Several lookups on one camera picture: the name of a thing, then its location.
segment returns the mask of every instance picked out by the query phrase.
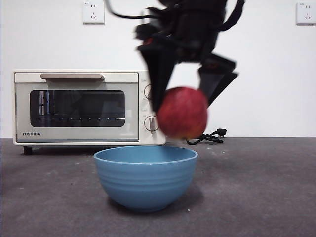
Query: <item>ceramic bowl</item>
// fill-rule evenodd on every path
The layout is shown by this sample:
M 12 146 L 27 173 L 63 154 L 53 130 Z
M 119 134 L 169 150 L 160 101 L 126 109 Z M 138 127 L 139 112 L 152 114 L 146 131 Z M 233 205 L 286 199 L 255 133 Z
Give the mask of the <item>ceramic bowl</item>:
M 115 202 L 137 212 L 164 209 L 192 181 L 198 154 L 170 146 L 127 146 L 94 154 L 101 185 Z

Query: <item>electrical socket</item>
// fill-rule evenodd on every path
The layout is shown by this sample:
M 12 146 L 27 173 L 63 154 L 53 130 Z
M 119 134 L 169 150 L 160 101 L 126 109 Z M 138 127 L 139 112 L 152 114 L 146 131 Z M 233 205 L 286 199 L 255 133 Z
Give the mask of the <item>electrical socket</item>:
M 296 24 L 316 25 L 316 1 L 300 1 L 296 4 Z
M 84 24 L 104 24 L 103 0 L 85 1 L 82 9 Z

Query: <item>red apple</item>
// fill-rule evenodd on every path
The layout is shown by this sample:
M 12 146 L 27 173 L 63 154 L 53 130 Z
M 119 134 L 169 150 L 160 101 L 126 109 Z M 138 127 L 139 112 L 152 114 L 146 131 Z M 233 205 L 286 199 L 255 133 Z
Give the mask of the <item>red apple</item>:
M 201 90 L 188 87 L 167 90 L 156 114 L 159 127 L 171 138 L 197 138 L 206 128 L 207 107 Z

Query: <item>black power cord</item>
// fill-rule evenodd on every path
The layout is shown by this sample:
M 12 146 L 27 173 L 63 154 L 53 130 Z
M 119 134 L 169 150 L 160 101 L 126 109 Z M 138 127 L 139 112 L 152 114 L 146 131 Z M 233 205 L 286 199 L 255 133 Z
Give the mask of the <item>black power cord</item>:
M 112 13 L 115 16 L 121 17 L 121 18 L 125 18 L 125 19 L 145 19 L 145 18 L 159 18 L 157 16 L 153 16 L 153 15 L 144 15 L 144 16 L 126 16 L 126 15 L 121 15 L 121 14 L 117 14 L 115 13 L 110 5 L 109 0 L 104 0 L 105 1 L 105 6 L 107 7 L 107 10 Z
M 203 141 L 203 140 L 207 140 L 210 142 L 217 142 L 217 143 L 223 143 L 224 141 L 221 140 L 220 138 L 224 138 L 224 136 L 226 135 L 227 130 L 226 129 L 222 129 L 219 128 L 216 132 L 213 132 L 211 134 L 202 134 L 200 137 L 196 138 L 196 141 L 190 141 L 189 139 L 187 139 L 187 143 L 189 145 L 196 145 L 197 143 Z

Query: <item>oven foot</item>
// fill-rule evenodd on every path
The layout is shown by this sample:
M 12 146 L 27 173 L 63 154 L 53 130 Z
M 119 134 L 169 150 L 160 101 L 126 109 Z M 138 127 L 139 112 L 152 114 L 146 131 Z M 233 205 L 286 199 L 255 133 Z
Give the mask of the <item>oven foot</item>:
M 24 154 L 31 155 L 32 154 L 32 147 L 23 146 Z

